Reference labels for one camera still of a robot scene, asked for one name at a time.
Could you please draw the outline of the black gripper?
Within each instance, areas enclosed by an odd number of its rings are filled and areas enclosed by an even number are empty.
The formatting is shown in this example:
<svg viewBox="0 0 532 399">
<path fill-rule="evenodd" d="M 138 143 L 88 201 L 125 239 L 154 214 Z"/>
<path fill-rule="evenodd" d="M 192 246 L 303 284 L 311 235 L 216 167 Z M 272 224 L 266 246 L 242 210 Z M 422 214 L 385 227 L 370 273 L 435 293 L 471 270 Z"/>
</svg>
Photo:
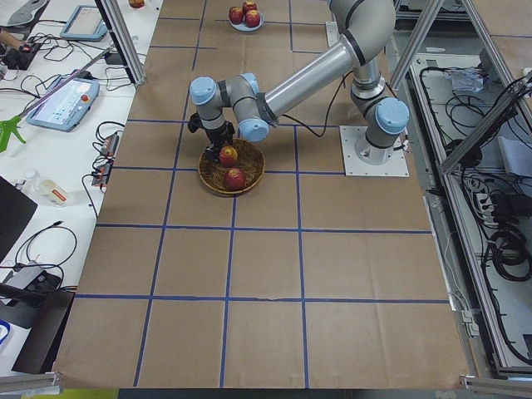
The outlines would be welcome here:
<svg viewBox="0 0 532 399">
<path fill-rule="evenodd" d="M 210 146 L 206 148 L 206 159 L 214 163 L 219 163 L 221 148 L 226 145 L 234 145 L 234 125 L 229 121 L 225 121 L 221 127 L 207 129 L 205 132 L 210 141 Z"/>
</svg>

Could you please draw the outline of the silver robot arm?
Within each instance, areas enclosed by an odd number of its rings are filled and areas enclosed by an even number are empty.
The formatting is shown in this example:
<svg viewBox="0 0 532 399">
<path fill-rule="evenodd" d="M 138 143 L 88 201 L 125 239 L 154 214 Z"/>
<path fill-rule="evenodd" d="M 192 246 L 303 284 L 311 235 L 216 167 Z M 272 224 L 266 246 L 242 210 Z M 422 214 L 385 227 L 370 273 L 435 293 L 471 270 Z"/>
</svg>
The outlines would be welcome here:
<svg viewBox="0 0 532 399">
<path fill-rule="evenodd" d="M 204 130 L 210 141 L 205 154 L 211 160 L 217 160 L 221 148 L 232 143 L 235 132 L 251 142 L 264 140 L 285 112 L 351 73 L 351 98 L 367 122 L 364 136 L 355 145 L 356 155 L 369 165 L 389 161 L 410 117 L 406 104 L 386 93 L 377 62 L 395 26 L 394 5 L 387 0 L 357 0 L 331 1 L 328 6 L 336 19 L 338 40 L 274 89 L 262 92 L 252 73 L 222 81 L 200 76 L 190 83 L 196 112 L 188 129 Z"/>
</svg>

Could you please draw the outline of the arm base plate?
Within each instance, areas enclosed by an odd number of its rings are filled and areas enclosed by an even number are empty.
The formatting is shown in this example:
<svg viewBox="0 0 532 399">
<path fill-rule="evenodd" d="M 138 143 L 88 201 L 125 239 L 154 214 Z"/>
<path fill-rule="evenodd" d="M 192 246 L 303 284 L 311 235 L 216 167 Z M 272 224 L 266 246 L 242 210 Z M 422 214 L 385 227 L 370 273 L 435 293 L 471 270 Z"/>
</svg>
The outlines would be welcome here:
<svg viewBox="0 0 532 399">
<path fill-rule="evenodd" d="M 345 176 L 408 178 L 410 176 L 401 137 L 386 149 L 371 146 L 366 126 L 340 126 Z"/>
<path fill-rule="evenodd" d="M 336 21 L 325 22 L 325 32 L 328 47 L 332 47 L 339 41 L 340 32 Z"/>
</svg>

